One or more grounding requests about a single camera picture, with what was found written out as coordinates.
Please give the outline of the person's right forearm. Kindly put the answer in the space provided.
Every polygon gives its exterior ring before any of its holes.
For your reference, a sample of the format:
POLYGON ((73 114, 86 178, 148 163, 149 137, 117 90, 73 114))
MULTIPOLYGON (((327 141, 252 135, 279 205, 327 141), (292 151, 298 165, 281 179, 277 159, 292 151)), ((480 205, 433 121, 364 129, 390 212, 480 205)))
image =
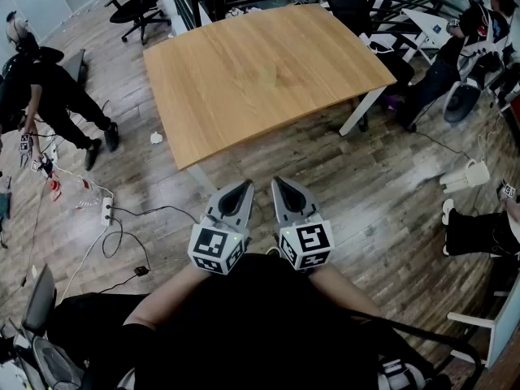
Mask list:
POLYGON ((377 305, 369 296, 331 263, 319 266, 308 278, 337 306, 376 317, 381 316, 377 305))

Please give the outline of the wooden table white legs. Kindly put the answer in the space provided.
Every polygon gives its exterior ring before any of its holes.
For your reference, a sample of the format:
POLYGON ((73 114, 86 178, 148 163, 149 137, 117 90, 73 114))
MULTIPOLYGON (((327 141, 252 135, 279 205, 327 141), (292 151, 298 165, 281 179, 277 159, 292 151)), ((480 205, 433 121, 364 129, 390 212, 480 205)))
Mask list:
POLYGON ((347 134, 390 85, 393 74, 331 12, 284 6, 223 19, 143 53, 158 113, 178 169, 208 193, 201 162, 234 145, 353 98, 347 134), (278 68, 265 90, 259 73, 278 68))

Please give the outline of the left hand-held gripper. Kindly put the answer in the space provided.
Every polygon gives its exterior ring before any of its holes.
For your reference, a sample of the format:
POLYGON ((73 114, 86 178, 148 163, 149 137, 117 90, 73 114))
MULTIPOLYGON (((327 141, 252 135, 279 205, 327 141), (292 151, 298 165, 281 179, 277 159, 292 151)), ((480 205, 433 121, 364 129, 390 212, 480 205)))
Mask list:
POLYGON ((213 194, 193 225, 188 256, 196 267, 228 275, 246 251, 254 199, 252 180, 228 184, 213 194))

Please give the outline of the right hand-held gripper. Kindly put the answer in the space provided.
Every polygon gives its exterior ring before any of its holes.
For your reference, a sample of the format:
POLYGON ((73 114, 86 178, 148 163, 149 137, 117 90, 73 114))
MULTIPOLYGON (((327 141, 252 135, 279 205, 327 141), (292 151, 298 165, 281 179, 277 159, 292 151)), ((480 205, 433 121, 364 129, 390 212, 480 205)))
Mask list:
POLYGON ((281 176, 271 181, 271 192, 279 227, 280 256, 295 271, 308 271, 327 263, 334 238, 330 221, 319 213, 316 196, 295 180, 281 176))

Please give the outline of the person's black shirt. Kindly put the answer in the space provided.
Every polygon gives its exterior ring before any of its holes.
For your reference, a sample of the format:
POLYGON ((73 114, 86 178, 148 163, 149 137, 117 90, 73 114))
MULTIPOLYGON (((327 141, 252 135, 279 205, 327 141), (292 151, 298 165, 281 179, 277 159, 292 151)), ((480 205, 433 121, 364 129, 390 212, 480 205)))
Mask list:
POLYGON ((124 321, 147 295, 65 299, 48 337, 81 390, 423 390, 433 365, 380 317, 339 307, 307 274, 248 253, 157 329, 124 321))

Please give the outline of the white desk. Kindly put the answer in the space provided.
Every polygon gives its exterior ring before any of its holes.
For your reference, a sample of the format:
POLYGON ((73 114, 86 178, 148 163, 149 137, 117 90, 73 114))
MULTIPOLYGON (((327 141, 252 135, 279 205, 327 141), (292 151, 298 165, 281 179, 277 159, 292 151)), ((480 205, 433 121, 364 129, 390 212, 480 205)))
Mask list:
POLYGON ((410 9, 402 9, 401 12, 421 29, 435 48, 439 49, 450 39, 447 31, 449 22, 445 18, 410 9))

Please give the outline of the white overturned stool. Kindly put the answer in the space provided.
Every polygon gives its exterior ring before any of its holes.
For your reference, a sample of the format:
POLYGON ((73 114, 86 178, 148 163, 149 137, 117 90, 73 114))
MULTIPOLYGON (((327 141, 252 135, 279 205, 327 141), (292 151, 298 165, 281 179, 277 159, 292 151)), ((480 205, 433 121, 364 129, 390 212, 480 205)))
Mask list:
POLYGON ((448 194, 486 184, 489 180, 486 163, 471 159, 464 166, 442 175, 440 185, 444 186, 443 192, 448 194))

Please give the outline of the person's left forearm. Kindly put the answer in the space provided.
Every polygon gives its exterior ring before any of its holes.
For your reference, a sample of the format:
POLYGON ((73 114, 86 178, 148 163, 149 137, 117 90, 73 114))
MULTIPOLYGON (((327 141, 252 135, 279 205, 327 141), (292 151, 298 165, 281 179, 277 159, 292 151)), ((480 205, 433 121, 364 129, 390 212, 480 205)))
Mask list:
POLYGON ((138 324, 151 330, 162 326, 211 273, 189 263, 154 290, 133 310, 123 325, 138 324))

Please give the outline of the translucent yellow cup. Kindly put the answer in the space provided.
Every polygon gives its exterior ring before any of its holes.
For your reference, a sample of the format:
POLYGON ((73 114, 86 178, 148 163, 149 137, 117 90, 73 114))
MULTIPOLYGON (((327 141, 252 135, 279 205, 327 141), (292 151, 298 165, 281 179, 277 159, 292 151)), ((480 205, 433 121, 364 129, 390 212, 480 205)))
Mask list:
POLYGON ((264 67, 259 73, 259 85, 265 90, 275 89, 278 80, 278 68, 275 64, 264 67))

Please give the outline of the black office chair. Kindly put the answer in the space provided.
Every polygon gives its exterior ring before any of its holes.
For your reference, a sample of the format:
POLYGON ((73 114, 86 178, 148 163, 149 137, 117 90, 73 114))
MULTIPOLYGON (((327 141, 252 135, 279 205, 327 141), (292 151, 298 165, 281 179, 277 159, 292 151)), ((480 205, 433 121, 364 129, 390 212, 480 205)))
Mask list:
POLYGON ((109 19, 112 24, 132 23, 132 27, 121 37, 123 43, 128 41, 130 34, 140 30, 140 41, 144 45, 147 25, 166 24, 171 26, 171 19, 159 8, 158 3, 159 0, 127 0, 121 4, 118 0, 110 0, 104 7, 115 7, 115 12, 109 19))

